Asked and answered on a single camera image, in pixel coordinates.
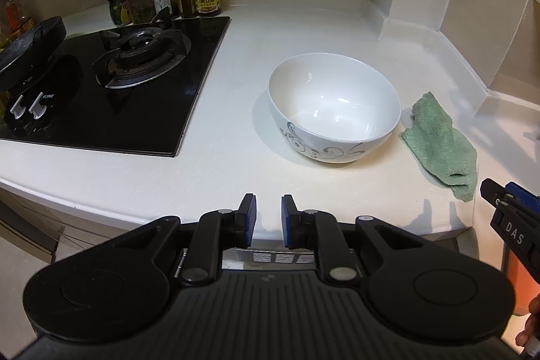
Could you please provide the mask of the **person's right hand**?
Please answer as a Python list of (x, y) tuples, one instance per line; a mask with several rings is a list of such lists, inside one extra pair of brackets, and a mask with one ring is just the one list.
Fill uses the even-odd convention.
[(539, 301), (540, 296), (537, 295), (529, 303), (529, 316), (524, 324), (523, 331), (518, 333), (515, 337), (515, 343), (518, 346), (525, 347), (526, 343), (529, 342), (539, 331)]

